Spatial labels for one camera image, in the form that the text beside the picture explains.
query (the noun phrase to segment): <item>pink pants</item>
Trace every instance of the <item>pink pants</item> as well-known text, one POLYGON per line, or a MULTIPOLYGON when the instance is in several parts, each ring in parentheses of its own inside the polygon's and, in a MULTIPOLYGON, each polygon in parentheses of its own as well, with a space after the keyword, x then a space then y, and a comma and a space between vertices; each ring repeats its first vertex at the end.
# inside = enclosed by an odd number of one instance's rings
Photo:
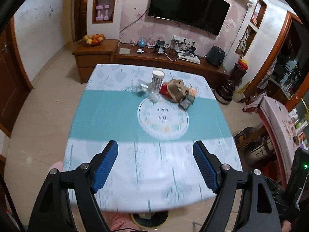
MULTIPOLYGON (((63 162, 60 161, 60 162, 52 164, 49 170, 53 168, 57 168, 60 172, 62 172, 63 162)), ((140 230, 140 228, 137 227, 132 222, 129 214, 115 213, 115 212, 103 212, 102 215, 111 231, 117 230, 117 229, 126 229, 126 228, 140 230)))

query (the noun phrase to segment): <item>checkered paper cup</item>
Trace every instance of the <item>checkered paper cup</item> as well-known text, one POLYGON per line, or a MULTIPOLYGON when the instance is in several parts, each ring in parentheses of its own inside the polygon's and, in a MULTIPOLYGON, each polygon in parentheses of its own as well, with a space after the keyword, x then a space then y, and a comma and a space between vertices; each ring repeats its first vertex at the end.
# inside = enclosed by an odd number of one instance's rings
POLYGON ((152 72, 151 85, 154 91, 160 90, 164 76, 165 76, 165 73, 161 70, 154 70, 152 72))

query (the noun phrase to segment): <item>electrical outlet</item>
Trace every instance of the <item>electrical outlet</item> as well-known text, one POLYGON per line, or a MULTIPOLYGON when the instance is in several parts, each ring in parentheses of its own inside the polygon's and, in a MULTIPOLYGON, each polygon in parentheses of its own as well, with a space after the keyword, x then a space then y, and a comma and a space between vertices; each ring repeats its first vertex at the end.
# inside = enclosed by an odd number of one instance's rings
POLYGON ((192 45, 193 40, 189 39, 189 38, 185 38, 185 37, 181 37, 181 36, 177 36, 177 35, 172 35, 172 41, 177 41, 178 43, 186 43, 189 45, 192 45))

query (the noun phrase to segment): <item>floral wallpaper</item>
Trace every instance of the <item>floral wallpaper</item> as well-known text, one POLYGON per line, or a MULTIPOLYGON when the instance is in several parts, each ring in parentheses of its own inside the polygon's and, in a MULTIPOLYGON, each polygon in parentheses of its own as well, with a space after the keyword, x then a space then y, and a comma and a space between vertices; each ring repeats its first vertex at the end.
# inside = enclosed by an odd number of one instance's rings
MULTIPOLYGON (((125 29, 119 36, 120 41, 129 43, 131 39, 138 40, 141 36, 146 40, 151 36, 154 40, 163 40, 171 43, 171 36, 178 35, 195 41, 197 55, 206 55, 213 45, 216 45, 227 54, 240 29, 248 10, 242 0, 225 0, 231 6, 222 26, 219 36, 188 26, 179 22, 148 17, 148 12, 141 20, 125 29)), ((122 6, 120 29, 138 19, 147 9, 150 0, 124 0, 122 6)))

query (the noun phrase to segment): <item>bag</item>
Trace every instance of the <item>bag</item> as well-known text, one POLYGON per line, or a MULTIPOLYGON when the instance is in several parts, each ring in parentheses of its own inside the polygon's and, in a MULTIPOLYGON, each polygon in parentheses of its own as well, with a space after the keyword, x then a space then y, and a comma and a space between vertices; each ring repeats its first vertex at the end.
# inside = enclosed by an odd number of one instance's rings
POLYGON ((171 101, 174 103, 179 103, 182 101, 189 89, 183 84, 182 79, 172 79, 167 83, 167 91, 171 95, 171 101))

